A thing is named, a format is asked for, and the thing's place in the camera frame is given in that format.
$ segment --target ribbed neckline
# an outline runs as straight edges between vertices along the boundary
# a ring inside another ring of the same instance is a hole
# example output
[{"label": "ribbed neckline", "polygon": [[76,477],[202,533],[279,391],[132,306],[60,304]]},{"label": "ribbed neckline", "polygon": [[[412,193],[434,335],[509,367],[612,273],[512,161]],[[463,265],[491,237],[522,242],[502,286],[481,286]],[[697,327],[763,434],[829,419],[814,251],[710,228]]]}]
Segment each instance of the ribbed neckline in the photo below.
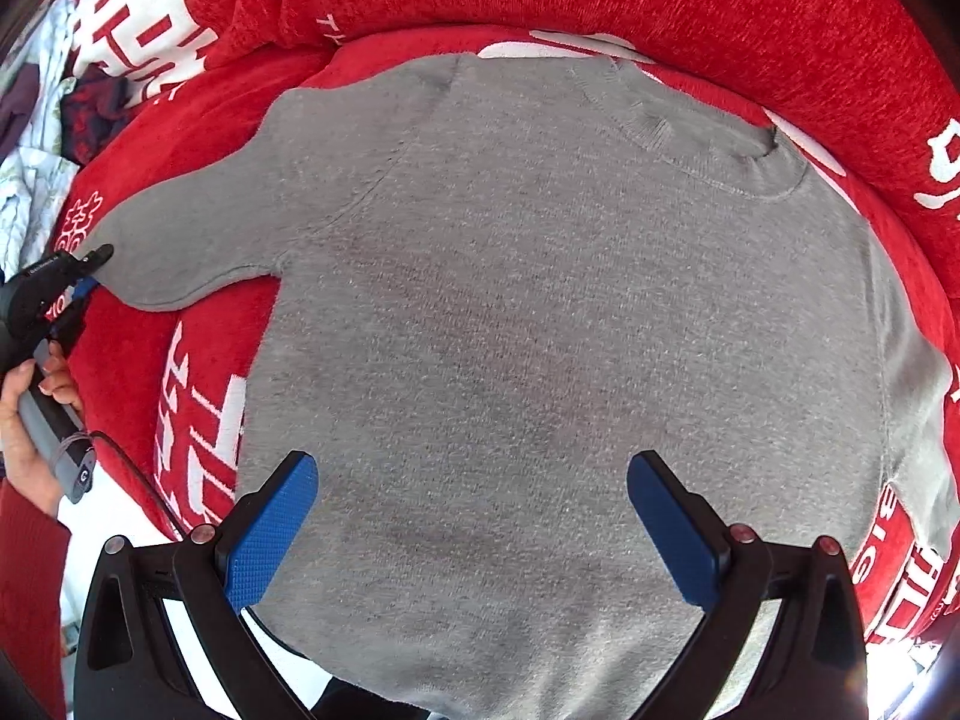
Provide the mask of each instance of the ribbed neckline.
[{"label": "ribbed neckline", "polygon": [[570,63],[591,104],[638,148],[726,191],[779,199],[809,162],[776,127],[754,127],[648,76],[634,62]]}]

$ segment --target human hand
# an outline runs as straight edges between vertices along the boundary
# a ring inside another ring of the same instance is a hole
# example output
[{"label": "human hand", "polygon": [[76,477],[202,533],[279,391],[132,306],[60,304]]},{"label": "human hand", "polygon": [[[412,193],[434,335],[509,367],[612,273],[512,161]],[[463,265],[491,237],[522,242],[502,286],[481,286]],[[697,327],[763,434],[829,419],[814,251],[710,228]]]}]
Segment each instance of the human hand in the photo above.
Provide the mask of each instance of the human hand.
[{"label": "human hand", "polygon": [[[56,517],[64,491],[37,452],[17,413],[20,396],[27,391],[34,376],[34,365],[33,360],[27,360],[8,372],[3,379],[0,388],[0,439],[3,440],[8,483],[37,509]],[[44,363],[43,371],[47,376],[40,383],[40,391],[58,403],[72,406],[83,419],[83,402],[77,384],[70,375],[64,350],[55,341],[50,343],[50,358]]]}]

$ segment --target red blanket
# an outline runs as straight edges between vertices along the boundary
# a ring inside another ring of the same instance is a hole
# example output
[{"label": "red blanket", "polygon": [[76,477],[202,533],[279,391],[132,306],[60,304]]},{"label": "red blanket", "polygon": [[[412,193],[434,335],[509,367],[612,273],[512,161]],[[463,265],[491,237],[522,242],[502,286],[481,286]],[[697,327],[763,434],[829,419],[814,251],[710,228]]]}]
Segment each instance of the red blanket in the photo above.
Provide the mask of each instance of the red blanket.
[{"label": "red blanket", "polygon": [[[438,23],[514,28],[417,28]],[[154,103],[80,174],[59,242],[77,245],[131,194],[237,149],[284,89],[434,52],[570,42],[529,28],[616,35],[673,68],[648,68],[661,80],[752,122],[769,121],[765,106],[808,132],[792,137],[870,221],[920,330],[960,364],[960,100],[896,0],[80,0],[78,71],[128,73],[138,100]],[[269,280],[235,285],[175,316],[103,292],[91,305],[74,354],[91,427],[120,440],[190,525],[232,504],[243,387],[274,294]],[[944,399],[954,469],[958,399],[954,384]],[[103,462],[164,526],[117,459]],[[915,548],[885,490],[853,561],[872,641],[914,635],[952,602],[954,544],[949,557]]]}]

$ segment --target sweater cuff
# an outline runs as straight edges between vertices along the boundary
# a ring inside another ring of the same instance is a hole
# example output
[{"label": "sweater cuff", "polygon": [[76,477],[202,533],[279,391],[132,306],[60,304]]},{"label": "sweater cuff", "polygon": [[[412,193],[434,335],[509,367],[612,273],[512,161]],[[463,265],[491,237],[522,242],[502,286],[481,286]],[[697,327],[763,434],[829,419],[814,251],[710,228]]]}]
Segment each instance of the sweater cuff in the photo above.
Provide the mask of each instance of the sweater cuff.
[{"label": "sweater cuff", "polygon": [[32,587],[55,596],[64,581],[70,531],[18,493],[0,485],[0,587]]}]

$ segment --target red knit sweater sleeve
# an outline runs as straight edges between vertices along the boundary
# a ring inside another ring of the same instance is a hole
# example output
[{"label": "red knit sweater sleeve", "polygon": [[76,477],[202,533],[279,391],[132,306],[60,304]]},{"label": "red knit sweater sleeve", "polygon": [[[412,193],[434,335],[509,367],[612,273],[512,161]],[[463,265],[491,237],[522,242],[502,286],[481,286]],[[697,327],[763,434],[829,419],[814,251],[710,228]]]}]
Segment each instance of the red knit sweater sleeve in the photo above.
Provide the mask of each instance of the red knit sweater sleeve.
[{"label": "red knit sweater sleeve", "polygon": [[70,532],[0,485],[0,648],[54,720],[64,720],[59,591]]}]

